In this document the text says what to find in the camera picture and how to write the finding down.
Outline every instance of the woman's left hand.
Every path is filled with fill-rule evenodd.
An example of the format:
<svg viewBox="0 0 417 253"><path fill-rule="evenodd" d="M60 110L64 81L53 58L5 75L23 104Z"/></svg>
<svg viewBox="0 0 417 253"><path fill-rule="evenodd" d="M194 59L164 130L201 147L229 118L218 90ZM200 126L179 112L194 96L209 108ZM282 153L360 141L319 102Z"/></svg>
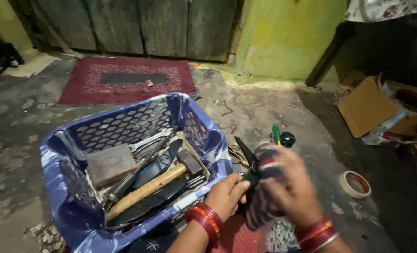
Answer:
<svg viewBox="0 0 417 253"><path fill-rule="evenodd" d="M241 181L238 173L228 175L222 181L217 182L208 193L205 204L213 209L223 222L232 217L238 210L238 202L246 203L244 193L249 188L249 181Z"/></svg>

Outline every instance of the gold scissors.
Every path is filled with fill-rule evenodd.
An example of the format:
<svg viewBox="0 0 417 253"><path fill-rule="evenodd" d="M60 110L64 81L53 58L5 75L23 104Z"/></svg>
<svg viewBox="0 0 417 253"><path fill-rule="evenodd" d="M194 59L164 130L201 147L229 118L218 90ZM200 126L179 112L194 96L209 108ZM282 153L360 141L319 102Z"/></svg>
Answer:
<svg viewBox="0 0 417 253"><path fill-rule="evenodd" d="M235 142L229 144L228 147L230 157L232 160L236 161L236 164L241 164L246 168L249 168L249 163L247 162L246 158L244 157L241 148Z"/></svg>

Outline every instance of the hammer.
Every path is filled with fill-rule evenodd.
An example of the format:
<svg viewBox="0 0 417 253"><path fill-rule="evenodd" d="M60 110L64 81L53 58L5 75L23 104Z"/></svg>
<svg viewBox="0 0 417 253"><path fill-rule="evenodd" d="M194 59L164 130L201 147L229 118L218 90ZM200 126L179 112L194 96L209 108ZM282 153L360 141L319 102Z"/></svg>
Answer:
<svg viewBox="0 0 417 253"><path fill-rule="evenodd" d="M172 169L162 175L159 175L118 201L118 203L110 209L106 220L112 220L132 205L163 188L169 182L185 173L185 171L189 171L192 176L198 175L203 171L203 168L200 166L196 158L194 158L188 150L184 149L177 153L177 160L179 164L175 165Z"/></svg>

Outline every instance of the green wall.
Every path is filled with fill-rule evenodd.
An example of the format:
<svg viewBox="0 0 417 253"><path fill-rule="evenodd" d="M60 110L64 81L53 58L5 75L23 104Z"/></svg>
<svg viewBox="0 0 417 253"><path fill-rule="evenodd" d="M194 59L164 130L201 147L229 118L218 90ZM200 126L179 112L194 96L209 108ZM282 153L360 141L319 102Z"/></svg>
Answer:
<svg viewBox="0 0 417 253"><path fill-rule="evenodd" d="M251 0L236 66L255 77L304 80L344 21L346 0ZM324 81L338 82L335 67Z"/></svg>
<svg viewBox="0 0 417 253"><path fill-rule="evenodd" d="M20 54L33 46L8 0L0 0L0 39L13 43Z"/></svg>

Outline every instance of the concrete floor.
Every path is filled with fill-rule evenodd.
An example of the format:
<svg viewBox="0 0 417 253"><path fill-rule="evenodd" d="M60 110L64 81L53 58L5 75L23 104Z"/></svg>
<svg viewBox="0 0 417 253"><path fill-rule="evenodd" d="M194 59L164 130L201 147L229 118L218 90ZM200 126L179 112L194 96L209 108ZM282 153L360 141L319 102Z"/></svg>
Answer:
<svg viewBox="0 0 417 253"><path fill-rule="evenodd" d="M55 60L27 77L0 76L0 252L36 252L23 235L50 218L38 145L55 127L116 105L56 107L75 64ZM364 145L351 136L337 111L335 94L288 82L254 82L190 66L203 99L198 104L220 126L237 125L234 135L251 148L268 138L273 124L293 133L293 149L304 159L318 196L343 239L356 252L417 252L417 171L394 150ZM227 112L226 100L234 113ZM228 141L234 138L224 129ZM357 201L337 178L353 170L364 175L373 193Z"/></svg>

